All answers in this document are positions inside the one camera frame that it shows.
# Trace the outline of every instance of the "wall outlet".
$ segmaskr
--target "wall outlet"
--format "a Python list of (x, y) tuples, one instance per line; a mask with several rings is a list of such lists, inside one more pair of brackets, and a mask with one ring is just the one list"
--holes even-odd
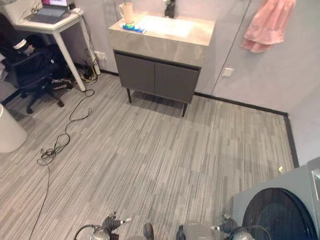
[(232, 73), (234, 72), (234, 69), (233, 68), (228, 68), (226, 67), (223, 71), (223, 74), (222, 76), (223, 77), (231, 77)]
[(105, 52), (101, 52), (101, 51), (94, 51), (97, 59), (99, 60), (107, 60), (107, 55)]

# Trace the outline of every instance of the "gray cabinet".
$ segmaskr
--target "gray cabinet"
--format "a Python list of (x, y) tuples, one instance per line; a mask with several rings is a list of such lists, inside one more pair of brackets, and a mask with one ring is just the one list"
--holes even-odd
[(155, 94), (191, 103), (199, 71), (169, 64), (155, 64)]
[(160, 59), (114, 51), (122, 87), (126, 88), (130, 103), (130, 89), (191, 103), (201, 68)]
[(114, 54), (124, 88), (155, 93), (155, 63), (131, 56)]

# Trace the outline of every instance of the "gray carpet tile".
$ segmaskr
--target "gray carpet tile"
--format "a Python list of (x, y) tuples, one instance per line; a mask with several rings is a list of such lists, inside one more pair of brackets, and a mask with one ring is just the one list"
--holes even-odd
[[(116, 76), (103, 74), (89, 87), (96, 93), (75, 117), (93, 112), (69, 126), (71, 142), (50, 165), (32, 239), (73, 239), (80, 226), (101, 224), (113, 211), (132, 218), (117, 230), (120, 239), (141, 235), (147, 222), (156, 239), (175, 239), (180, 224), (219, 224), (232, 214), (236, 193), (279, 176), (279, 166), (293, 169), (282, 116), (194, 96), (182, 118), (176, 101), (135, 91), (129, 104)], [(28, 98), (7, 105), (28, 137), (0, 154), (0, 239), (29, 238), (48, 180), (36, 159), (84, 96), (76, 87), (63, 93), (65, 107), (44, 96), (32, 115)]]

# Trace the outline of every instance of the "pink towel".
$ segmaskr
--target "pink towel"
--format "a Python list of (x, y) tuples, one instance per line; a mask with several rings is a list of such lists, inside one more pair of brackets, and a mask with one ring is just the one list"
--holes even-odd
[(241, 47), (262, 53), (284, 41), (285, 27), (296, 0), (265, 0), (244, 35)]

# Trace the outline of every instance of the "laptop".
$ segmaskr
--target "laptop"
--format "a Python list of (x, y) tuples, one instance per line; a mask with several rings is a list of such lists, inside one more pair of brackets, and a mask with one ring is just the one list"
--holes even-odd
[(42, 0), (42, 8), (26, 17), (28, 21), (55, 24), (68, 11), (67, 0)]

